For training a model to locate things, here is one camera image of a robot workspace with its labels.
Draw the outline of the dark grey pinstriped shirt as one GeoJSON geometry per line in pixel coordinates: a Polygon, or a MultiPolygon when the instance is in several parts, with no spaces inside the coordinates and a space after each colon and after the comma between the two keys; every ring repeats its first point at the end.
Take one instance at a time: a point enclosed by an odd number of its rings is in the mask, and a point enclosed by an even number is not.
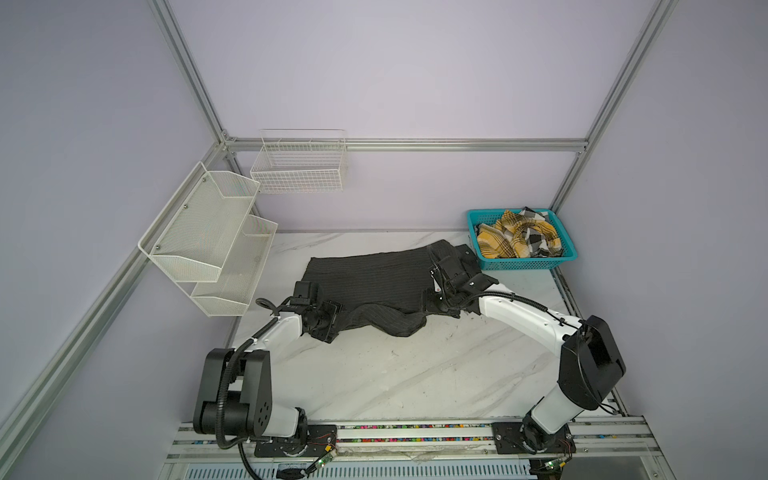
{"type": "Polygon", "coordinates": [[[314,304],[330,300],[342,305],[335,338],[366,326],[393,337],[409,337],[431,316],[423,307],[422,294],[434,286],[433,262],[447,256],[475,260],[479,266],[467,245],[439,240],[404,251],[312,258],[300,281],[316,285],[314,304]]]}

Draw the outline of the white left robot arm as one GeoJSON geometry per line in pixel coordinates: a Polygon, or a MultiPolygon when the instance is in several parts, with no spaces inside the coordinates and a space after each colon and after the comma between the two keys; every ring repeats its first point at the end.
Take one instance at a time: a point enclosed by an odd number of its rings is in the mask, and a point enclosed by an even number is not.
{"type": "Polygon", "coordinates": [[[337,429],[311,427],[304,409],[276,403],[271,356],[312,327],[326,339],[341,305],[286,299],[275,304],[259,298],[270,320],[236,348],[211,350],[204,362],[195,402],[193,429],[212,435],[223,450],[255,443],[255,454],[285,456],[326,453],[336,446],[337,429]]]}

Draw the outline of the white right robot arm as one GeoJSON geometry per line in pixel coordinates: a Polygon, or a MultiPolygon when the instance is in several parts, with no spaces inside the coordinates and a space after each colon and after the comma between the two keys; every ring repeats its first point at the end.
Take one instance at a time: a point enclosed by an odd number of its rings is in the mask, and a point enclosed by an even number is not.
{"type": "Polygon", "coordinates": [[[543,453],[584,411],[603,407],[626,373],[608,323],[598,316],[566,315],[523,297],[456,256],[435,260],[434,290],[424,294],[429,312],[458,317],[472,312],[497,320],[535,340],[559,361],[556,385],[526,413],[518,447],[543,453]]]}

